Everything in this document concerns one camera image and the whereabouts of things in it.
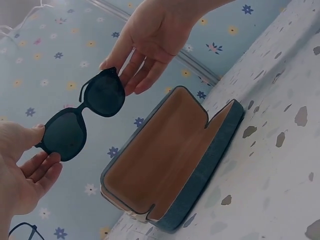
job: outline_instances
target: sunglasses frame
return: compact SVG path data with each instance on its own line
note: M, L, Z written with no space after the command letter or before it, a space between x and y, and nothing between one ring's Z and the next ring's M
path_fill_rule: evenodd
M89 94L89 91L90 89L94 86L95 84L95 81L97 81L98 79L100 78L105 78L105 77L111 77L111 78L114 78L117 82L117 85L120 87L119 90L121 91L121 95L124 96L123 98L123 101L122 103L119 105L119 108L117 109L116 112L113 112L112 114L103 114L103 113L100 113L98 111L96 111L92 105L90 104L90 102L88 101L88 94ZM84 87L87 85L85 91L84 91L84 94L83 94L83 102L82 102L82 92L83 92L83 89ZM79 102L81 103L78 107L67 107L65 109L62 109L61 111L57 112L53 117L51 117L49 119L49 121L44 125L44 128L45 128L45 131L46 129L48 129L50 127L50 125L55 122L58 118L60 118L61 116L65 115L65 114L68 114L68 113L72 113L72 114L75 114L76 115L76 120L77 120L77 123L80 127L80 129L82 130L83 132L83 140L82 140L82 143L81 143L81 146L79 147L79 150L73 154L72 156L66 158L66 159L61 159L61 162L68 162L70 161L71 159L73 159L75 156L77 156L81 151L82 149L85 147L86 145L86 141L87 141L87 127L86 127L86 123L85 123L85 120L84 120L84 117L82 115L82 111L85 109L85 108L89 108L92 112L94 112L95 114L101 116L101 117L104 117L104 118L111 118L113 117L114 115L116 115L120 109L122 108L122 106L124 105L125 103L125 99L126 99L126 94L125 94L125 89L121 83L121 80L120 78L118 77L117 75L117 69L115 67L111 67L111 68L108 68L108 69L105 69L103 71L101 71L100 73L98 73L96 76L94 76L93 78L91 78L88 82L86 82L82 88L81 88L81 91L80 91L80 95L79 95ZM43 139L41 140L41 142L39 142L37 145L35 145L36 148L41 148L43 151L45 151L47 154L51 154L53 153L52 151L50 151L45 143L43 142Z

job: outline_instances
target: open glasses case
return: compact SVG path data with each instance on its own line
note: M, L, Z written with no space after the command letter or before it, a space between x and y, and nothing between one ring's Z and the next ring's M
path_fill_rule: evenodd
M151 112L101 174L101 194L166 232L185 219L220 162L244 109L230 101L210 121L183 86Z

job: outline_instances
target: person's left hand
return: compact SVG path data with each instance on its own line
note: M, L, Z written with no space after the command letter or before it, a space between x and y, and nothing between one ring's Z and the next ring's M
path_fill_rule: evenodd
M17 166L22 154L38 144L44 132L43 125L24 128L17 123L0 121L0 195L13 215L30 213L61 173L58 153L48 156L40 152L21 167Z

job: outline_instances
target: hand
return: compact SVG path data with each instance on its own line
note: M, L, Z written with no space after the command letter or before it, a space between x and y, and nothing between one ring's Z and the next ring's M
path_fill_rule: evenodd
M144 0L125 24L109 56L100 65L101 70L116 67L119 71L134 48L129 63L120 75L127 96L149 89L189 37L195 22L182 16L179 4L172 6L169 2Z
M40 152L21 167L17 166L24 151L38 144L44 132L43 125L24 128L0 121L0 198L2 208L9 208L12 215L30 213L62 170L58 153L48 156Z

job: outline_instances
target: black sunglasses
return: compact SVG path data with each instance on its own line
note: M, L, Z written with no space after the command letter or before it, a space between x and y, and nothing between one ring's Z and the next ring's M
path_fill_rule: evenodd
M85 83L80 91L77 108L68 107L59 111L46 124L42 141L35 147L47 154L59 153L62 162L77 156L87 140L87 128L82 111L89 108L94 113L110 118L116 115L124 105L125 89L117 75L115 67L105 69Z

